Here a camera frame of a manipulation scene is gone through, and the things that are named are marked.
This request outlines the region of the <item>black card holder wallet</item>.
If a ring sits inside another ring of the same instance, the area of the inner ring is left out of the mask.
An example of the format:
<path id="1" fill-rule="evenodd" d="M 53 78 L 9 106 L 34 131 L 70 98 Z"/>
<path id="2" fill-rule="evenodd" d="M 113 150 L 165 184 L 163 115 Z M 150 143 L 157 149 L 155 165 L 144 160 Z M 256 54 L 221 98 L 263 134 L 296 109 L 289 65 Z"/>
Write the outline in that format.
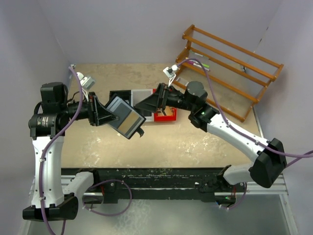
<path id="1" fill-rule="evenodd" d="M 141 126 L 146 118 L 141 115 L 133 106 L 114 94 L 106 105 L 106 109 L 116 116 L 116 120 L 108 125 L 127 139 L 131 139 L 136 133 L 140 137 L 144 135 Z"/>

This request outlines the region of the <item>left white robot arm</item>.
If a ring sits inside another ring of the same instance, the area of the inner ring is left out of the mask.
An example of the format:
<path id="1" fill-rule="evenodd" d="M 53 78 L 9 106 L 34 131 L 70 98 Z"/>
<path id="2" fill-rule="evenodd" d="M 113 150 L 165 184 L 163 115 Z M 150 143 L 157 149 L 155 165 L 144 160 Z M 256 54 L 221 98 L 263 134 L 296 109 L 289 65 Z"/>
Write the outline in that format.
<path id="1" fill-rule="evenodd" d="M 88 119 L 92 126 L 105 125 L 117 117 L 101 104 L 94 92 L 89 100 L 68 103 L 68 89 L 62 82 L 42 85 L 42 100 L 28 122 L 35 152 L 35 188 L 31 205 L 22 212 L 24 220 L 73 220 L 79 200 L 86 190 L 99 190 L 101 181 L 95 169 L 81 170 L 62 187 L 61 154 L 65 131 L 74 120 Z"/>

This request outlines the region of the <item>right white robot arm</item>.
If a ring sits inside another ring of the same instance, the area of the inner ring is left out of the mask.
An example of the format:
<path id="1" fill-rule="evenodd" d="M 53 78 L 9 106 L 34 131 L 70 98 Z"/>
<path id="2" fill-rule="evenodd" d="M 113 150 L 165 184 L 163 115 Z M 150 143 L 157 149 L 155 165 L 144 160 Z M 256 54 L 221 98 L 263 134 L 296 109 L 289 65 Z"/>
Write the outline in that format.
<path id="1" fill-rule="evenodd" d="M 255 182 L 264 188 L 270 188 L 286 168 L 284 147 L 280 140 L 271 141 L 256 136 L 229 120 L 210 106 L 207 92 L 201 82 L 188 83 L 185 92 L 160 83 L 156 91 L 135 105 L 136 109 L 156 113 L 165 107 L 187 110 L 191 123 L 207 133 L 228 142 L 249 159 L 249 164 L 228 165 L 219 174 L 218 188 L 230 191 L 238 183 Z"/>

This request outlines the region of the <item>white plastic bin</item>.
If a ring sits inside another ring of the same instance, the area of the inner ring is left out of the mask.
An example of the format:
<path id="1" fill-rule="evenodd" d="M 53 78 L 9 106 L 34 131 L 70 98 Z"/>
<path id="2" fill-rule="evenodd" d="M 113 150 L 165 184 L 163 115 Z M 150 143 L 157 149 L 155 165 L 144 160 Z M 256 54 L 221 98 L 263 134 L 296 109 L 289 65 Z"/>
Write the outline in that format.
<path id="1" fill-rule="evenodd" d="M 135 105 L 153 93 L 152 89 L 131 90 L 131 105 Z M 154 122 L 154 114 L 145 110 L 137 109 L 136 111 L 146 118 L 146 122 Z"/>

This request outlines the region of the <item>red plastic bin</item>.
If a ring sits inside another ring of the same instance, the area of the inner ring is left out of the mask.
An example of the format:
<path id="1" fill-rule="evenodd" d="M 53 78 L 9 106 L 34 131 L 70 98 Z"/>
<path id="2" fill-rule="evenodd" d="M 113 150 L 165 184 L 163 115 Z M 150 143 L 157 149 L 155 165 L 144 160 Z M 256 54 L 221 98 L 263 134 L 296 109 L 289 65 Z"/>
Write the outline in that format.
<path id="1" fill-rule="evenodd" d="M 154 113 L 154 122 L 173 122 L 177 120 L 177 108 L 166 106 Z"/>

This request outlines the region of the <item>black plastic bin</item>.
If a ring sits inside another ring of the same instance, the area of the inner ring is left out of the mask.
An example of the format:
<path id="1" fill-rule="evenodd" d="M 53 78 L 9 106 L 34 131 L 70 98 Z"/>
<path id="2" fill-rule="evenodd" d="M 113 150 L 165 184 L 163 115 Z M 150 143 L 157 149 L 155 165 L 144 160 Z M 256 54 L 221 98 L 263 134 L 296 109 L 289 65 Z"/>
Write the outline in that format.
<path id="1" fill-rule="evenodd" d="M 131 103 L 131 90 L 115 90 L 110 91 L 109 99 L 112 99 L 114 96 L 118 96 L 127 103 Z"/>

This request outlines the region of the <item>pink marker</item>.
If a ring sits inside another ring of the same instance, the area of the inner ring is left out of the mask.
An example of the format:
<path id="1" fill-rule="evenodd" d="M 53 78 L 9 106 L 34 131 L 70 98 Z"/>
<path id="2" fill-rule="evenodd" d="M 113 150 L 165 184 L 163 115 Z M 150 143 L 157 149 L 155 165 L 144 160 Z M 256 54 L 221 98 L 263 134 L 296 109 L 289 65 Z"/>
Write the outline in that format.
<path id="1" fill-rule="evenodd" d="M 210 71 L 210 67 L 208 65 L 206 65 L 206 64 L 201 65 L 200 63 L 198 63 L 196 61 L 192 61 L 192 60 L 188 61 L 187 63 L 191 64 L 191 65 L 193 65 L 195 67 L 201 68 L 201 69 L 205 68 L 205 70 Z"/>

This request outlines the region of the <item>green capped marker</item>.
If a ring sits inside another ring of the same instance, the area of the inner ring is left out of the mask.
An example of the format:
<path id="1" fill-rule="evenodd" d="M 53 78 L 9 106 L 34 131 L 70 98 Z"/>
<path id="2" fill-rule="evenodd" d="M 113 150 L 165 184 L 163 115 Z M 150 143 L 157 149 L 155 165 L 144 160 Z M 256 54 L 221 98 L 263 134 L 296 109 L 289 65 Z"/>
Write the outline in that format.
<path id="1" fill-rule="evenodd" d="M 193 65 L 196 66 L 196 67 L 199 67 L 199 68 L 202 67 L 202 66 L 205 67 L 205 68 L 207 68 L 207 69 L 210 68 L 210 67 L 209 67 L 208 65 L 206 65 L 206 64 L 200 64 L 200 63 L 195 63 L 195 62 L 193 63 Z"/>

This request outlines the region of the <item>wooden tiered rack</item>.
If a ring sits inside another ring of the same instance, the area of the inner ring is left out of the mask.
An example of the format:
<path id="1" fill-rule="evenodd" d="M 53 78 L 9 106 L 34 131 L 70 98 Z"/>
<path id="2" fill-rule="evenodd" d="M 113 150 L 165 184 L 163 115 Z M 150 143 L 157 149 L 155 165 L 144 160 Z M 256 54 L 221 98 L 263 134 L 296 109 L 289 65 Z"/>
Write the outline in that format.
<path id="1" fill-rule="evenodd" d="M 215 89 L 221 109 L 228 115 L 244 122 L 253 106 L 260 102 L 269 85 L 274 82 L 283 69 L 279 64 L 234 43 L 206 32 L 193 24 L 182 34 L 186 45 L 176 58 L 182 63 L 176 72 L 179 77 L 191 81 L 201 78 L 204 71 L 185 62 L 185 59 L 198 59 L 210 67 L 207 71 Z M 207 56 L 210 60 L 194 56 L 190 52 Z M 178 81 L 174 84 L 186 88 Z"/>

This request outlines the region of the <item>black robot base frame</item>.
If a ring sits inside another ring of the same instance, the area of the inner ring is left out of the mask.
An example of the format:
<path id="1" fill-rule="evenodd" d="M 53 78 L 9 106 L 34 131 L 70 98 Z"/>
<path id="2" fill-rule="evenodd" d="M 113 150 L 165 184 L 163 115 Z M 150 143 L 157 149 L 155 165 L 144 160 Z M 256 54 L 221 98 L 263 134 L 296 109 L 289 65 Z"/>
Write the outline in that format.
<path id="1" fill-rule="evenodd" d="M 57 186 L 70 174 L 89 172 L 91 182 L 84 191 L 93 200 L 115 204 L 119 199 L 200 200 L 202 202 L 235 203 L 234 196 L 216 196 L 242 192 L 241 183 L 255 182 L 269 188 L 273 180 L 264 171 L 255 172 L 251 166 L 224 168 L 57 168 L 44 170 Z"/>

